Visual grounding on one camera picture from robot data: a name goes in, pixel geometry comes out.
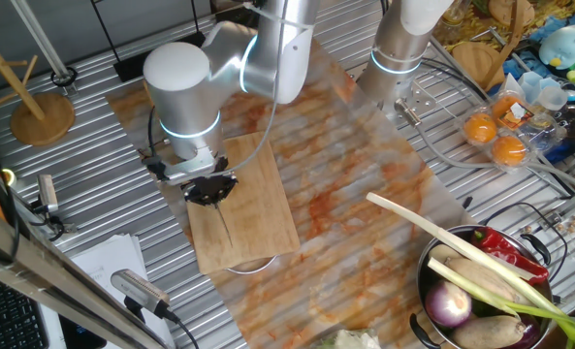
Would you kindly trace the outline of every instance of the corrugated metal surface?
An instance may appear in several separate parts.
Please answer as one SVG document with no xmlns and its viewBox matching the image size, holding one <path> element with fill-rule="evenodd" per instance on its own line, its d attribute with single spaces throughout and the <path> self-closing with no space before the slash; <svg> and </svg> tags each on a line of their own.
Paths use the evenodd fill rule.
<svg viewBox="0 0 575 349">
<path fill-rule="evenodd" d="M 343 68 L 357 74 L 367 61 L 380 18 L 380 3 L 376 0 L 322 0 L 315 38 Z M 204 18 L 200 25 L 207 33 L 213 18 Z M 124 47 L 119 54 L 134 55 L 193 31 L 192 24 L 183 25 Z M 434 48 L 429 55 L 445 59 Z M 80 74 L 77 81 L 80 95 L 72 99 L 77 120 L 69 134 L 55 144 L 31 147 L 18 143 L 9 130 L 9 116 L 17 99 L 0 107 L 0 158 L 6 167 L 16 172 L 16 190 L 28 201 L 37 197 L 35 175 L 53 175 L 60 216 L 77 223 L 80 229 L 77 235 L 57 242 L 62 251 L 73 255 L 113 234 L 138 236 L 150 280 L 171 295 L 177 315 L 198 338 L 201 347 L 245 347 L 240 331 L 213 285 L 198 273 L 193 249 L 104 98 L 125 85 L 119 81 L 113 62 L 113 55 L 107 52 L 74 65 Z M 425 67 L 420 73 L 419 83 L 449 111 L 460 114 L 477 102 L 461 83 L 450 80 L 449 84 L 441 79 L 443 75 Z M 43 76 L 32 79 L 28 88 L 36 93 L 54 87 L 49 77 Z M 0 91 L 0 96 L 8 92 Z M 529 201 L 541 209 L 562 203 L 557 199 L 557 191 L 529 172 L 510 175 L 493 169 L 451 168 L 435 158 L 414 129 L 402 120 L 394 122 L 458 200 L 474 198 L 468 210 L 477 220 L 517 201 Z M 424 123 L 430 137 L 448 156 L 487 160 L 463 141 L 452 126 L 453 116 L 447 111 L 438 108 L 424 117 Z M 527 224 L 536 227 L 534 223 L 534 215 L 523 209 L 494 221 L 495 226 L 507 228 L 509 232 Z M 551 250 L 556 251 L 553 260 L 557 262 L 561 254 L 559 241 L 552 233 L 539 233 L 539 236 L 545 237 Z M 568 260 L 573 263 L 563 268 L 555 292 L 566 297 L 565 308 L 572 309 L 575 307 L 575 254 Z M 179 347 L 189 344 L 182 330 L 175 326 L 171 330 Z"/>
</svg>

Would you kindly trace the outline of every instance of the orange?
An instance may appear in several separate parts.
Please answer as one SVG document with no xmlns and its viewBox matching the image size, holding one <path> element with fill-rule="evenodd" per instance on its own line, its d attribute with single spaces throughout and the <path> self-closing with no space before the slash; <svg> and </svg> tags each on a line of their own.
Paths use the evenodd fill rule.
<svg viewBox="0 0 575 349">
<path fill-rule="evenodd" d="M 518 166 L 524 160 L 527 149 L 513 136 L 504 136 L 494 141 L 492 157 L 494 162 L 503 166 Z"/>
<path fill-rule="evenodd" d="M 496 120 L 500 119 L 515 103 L 521 104 L 522 100 L 516 96 L 503 96 L 492 106 L 492 116 Z"/>
<path fill-rule="evenodd" d="M 469 141 L 487 143 L 496 136 L 496 124 L 485 113 L 475 113 L 463 125 L 463 132 Z"/>
</svg>

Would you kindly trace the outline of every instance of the red onion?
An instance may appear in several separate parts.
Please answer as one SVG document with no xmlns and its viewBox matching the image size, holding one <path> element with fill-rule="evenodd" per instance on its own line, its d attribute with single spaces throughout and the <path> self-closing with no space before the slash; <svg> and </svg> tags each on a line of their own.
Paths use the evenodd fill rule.
<svg viewBox="0 0 575 349">
<path fill-rule="evenodd" d="M 437 324 L 454 328 L 470 316 L 472 298 L 455 284 L 440 281 L 427 293 L 425 309 Z"/>
<path fill-rule="evenodd" d="M 539 340 L 541 331 L 539 329 L 539 323 L 537 320 L 528 314 L 520 314 L 520 320 L 522 320 L 522 323 L 527 326 L 527 328 L 524 330 L 522 339 L 513 345 L 504 347 L 503 349 L 528 349 L 533 346 L 537 340 Z"/>
</svg>

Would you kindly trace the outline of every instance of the green onion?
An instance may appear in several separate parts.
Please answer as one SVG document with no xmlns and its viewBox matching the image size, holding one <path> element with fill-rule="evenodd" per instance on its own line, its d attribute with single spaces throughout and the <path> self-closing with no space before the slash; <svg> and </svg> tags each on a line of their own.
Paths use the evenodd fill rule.
<svg viewBox="0 0 575 349">
<path fill-rule="evenodd" d="M 384 199 L 379 195 L 368 193 L 367 200 L 372 203 L 387 208 L 403 218 L 409 220 L 415 225 L 423 228 L 426 232 L 430 233 L 435 238 L 439 239 L 449 247 L 453 248 L 460 254 L 464 255 L 466 258 L 473 262 L 476 262 L 486 268 L 495 271 L 503 280 L 505 280 L 511 287 L 513 287 L 520 294 L 524 295 L 529 301 L 538 306 L 541 309 L 548 310 L 557 315 L 566 316 L 562 310 L 558 309 L 554 304 L 548 301 L 543 295 L 541 295 L 537 290 L 528 285 L 524 280 L 519 278 L 515 273 L 492 259 L 483 251 L 479 250 L 470 243 L 464 241 L 463 239 L 456 237 L 455 235 L 445 231 L 444 229 L 436 226 L 427 219 L 421 217 L 417 213 L 411 210 L 397 205 L 390 200 Z M 567 337 L 572 341 L 572 347 L 575 345 L 575 326 L 566 322 L 558 320 L 557 323 L 559 327 L 567 334 Z"/>
<path fill-rule="evenodd" d="M 463 289 L 464 291 L 468 292 L 473 298 L 483 301 L 495 308 L 498 308 L 510 315 L 518 316 L 517 313 L 524 313 L 528 315 L 533 315 L 541 318 L 548 318 L 553 319 L 557 322 L 564 322 L 568 323 L 571 326 L 575 327 L 575 321 L 567 315 L 560 315 L 558 313 L 554 313 L 549 310 L 540 309 L 534 306 L 517 304 L 512 301 L 508 301 L 507 299 L 490 292 L 483 287 L 473 283 L 472 281 L 468 280 L 467 278 L 461 276 L 457 272 L 451 270 L 447 266 L 443 265 L 442 263 L 436 261 L 435 259 L 431 258 L 428 262 L 428 267 L 430 267 L 433 271 L 437 272 L 440 276 L 444 277 L 445 279 L 451 281 L 459 288 Z"/>
</svg>

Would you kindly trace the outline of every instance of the red chili pepper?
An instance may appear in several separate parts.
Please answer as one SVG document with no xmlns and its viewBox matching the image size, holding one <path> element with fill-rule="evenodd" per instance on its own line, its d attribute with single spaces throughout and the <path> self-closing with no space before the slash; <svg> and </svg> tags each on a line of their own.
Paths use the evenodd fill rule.
<svg viewBox="0 0 575 349">
<path fill-rule="evenodd" d="M 518 250 L 502 237 L 497 231 L 490 227 L 477 228 L 472 235 L 473 245 L 483 248 L 498 248 L 505 251 L 518 252 Z"/>
<path fill-rule="evenodd" d="M 512 264 L 522 270 L 526 270 L 531 274 L 535 275 L 530 280 L 528 280 L 528 284 L 534 285 L 541 283 L 548 279 L 550 275 L 548 270 L 545 267 L 531 261 L 530 259 L 521 256 L 516 252 L 506 251 L 499 248 L 484 248 L 483 252 L 488 253 L 494 257 L 497 257 L 509 264 Z"/>
</svg>

